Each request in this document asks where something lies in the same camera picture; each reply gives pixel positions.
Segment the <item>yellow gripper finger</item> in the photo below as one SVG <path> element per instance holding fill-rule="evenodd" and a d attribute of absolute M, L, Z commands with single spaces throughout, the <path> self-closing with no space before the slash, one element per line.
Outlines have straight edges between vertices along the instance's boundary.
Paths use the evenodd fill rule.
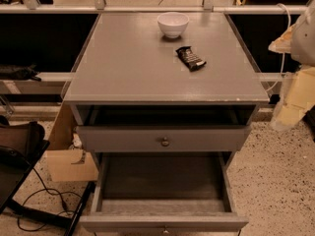
<path fill-rule="evenodd" d="M 268 46 L 268 50 L 275 53 L 290 53 L 293 29 L 294 25 L 286 29 L 281 36 L 271 42 L 271 44 Z"/>
<path fill-rule="evenodd" d="M 289 130 L 314 106 L 315 68 L 303 65 L 298 72 L 285 76 L 271 127 L 276 131 Z"/>

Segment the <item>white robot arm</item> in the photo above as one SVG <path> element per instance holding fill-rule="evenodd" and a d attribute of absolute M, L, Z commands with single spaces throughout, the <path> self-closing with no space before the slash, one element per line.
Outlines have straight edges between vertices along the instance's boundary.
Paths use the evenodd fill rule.
<path fill-rule="evenodd" d="M 289 54 L 300 68 L 282 82 L 281 99 L 271 121 L 274 130 L 294 127 L 315 106 L 315 6 L 309 5 L 296 22 L 268 47 Z"/>

